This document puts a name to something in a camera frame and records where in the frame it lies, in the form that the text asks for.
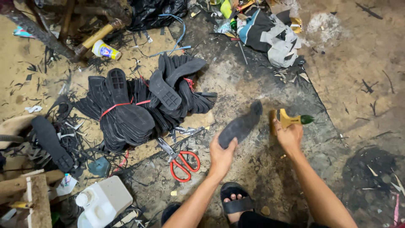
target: yellow plastic cup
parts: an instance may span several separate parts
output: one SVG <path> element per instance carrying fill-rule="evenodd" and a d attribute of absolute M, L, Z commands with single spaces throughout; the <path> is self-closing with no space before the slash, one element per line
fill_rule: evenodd
<path fill-rule="evenodd" d="M 105 44 L 102 40 L 98 40 L 97 42 L 95 42 L 92 52 L 98 57 L 106 56 L 114 60 L 119 60 L 119 58 L 121 57 L 121 52 Z"/>

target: white plastic jug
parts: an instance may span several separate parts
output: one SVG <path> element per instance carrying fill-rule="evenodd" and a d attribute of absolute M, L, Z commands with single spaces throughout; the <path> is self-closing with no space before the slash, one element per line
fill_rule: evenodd
<path fill-rule="evenodd" d="M 76 197 L 76 204 L 84 208 L 85 217 L 93 228 L 107 226 L 132 201 L 131 194 L 117 176 L 92 184 Z"/>

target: scissors blade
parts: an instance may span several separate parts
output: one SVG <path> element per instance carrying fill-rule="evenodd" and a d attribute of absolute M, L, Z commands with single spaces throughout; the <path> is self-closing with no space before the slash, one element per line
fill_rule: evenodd
<path fill-rule="evenodd" d="M 171 157 L 169 159 L 169 162 L 171 162 L 179 155 L 178 153 L 174 152 L 174 150 L 169 146 L 169 144 L 167 144 L 167 142 L 163 138 L 157 138 L 156 141 L 158 142 L 159 146 Z"/>

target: black plastic bag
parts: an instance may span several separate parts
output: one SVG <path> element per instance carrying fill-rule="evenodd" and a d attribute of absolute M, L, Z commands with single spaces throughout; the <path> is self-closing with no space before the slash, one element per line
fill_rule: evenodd
<path fill-rule="evenodd" d="M 128 3 L 132 7 L 132 22 L 127 30 L 132 32 L 169 26 L 175 20 L 159 14 L 183 17 L 187 13 L 187 0 L 128 0 Z"/>

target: red scissors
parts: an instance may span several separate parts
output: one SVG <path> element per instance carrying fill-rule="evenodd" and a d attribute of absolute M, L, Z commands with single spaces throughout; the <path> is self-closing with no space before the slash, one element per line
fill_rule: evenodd
<path fill-rule="evenodd" d="M 156 141 L 158 142 L 159 146 L 166 151 L 166 153 L 169 154 L 170 158 L 169 158 L 169 163 L 170 163 L 170 172 L 172 173 L 172 176 L 180 181 L 180 182 L 187 182 L 191 179 L 191 173 L 185 169 L 182 165 L 180 165 L 180 163 L 178 163 L 176 161 L 176 157 L 180 157 L 180 159 L 183 161 L 184 165 L 191 171 L 191 172 L 197 172 L 200 169 L 200 159 L 198 158 L 198 156 L 191 152 L 191 151 L 180 151 L 180 153 L 176 153 L 174 152 L 174 150 L 169 146 L 169 144 L 167 144 L 167 142 L 165 142 L 165 140 L 163 138 L 158 138 L 156 139 Z M 182 154 L 189 154 L 191 156 L 193 156 L 196 160 L 197 160 L 197 168 L 193 169 L 191 168 L 191 166 L 187 163 L 187 161 L 184 159 Z M 173 171 L 173 163 L 175 165 L 177 165 L 181 170 L 183 170 L 187 175 L 188 178 L 187 179 L 180 179 L 179 177 L 176 176 L 175 172 Z"/>

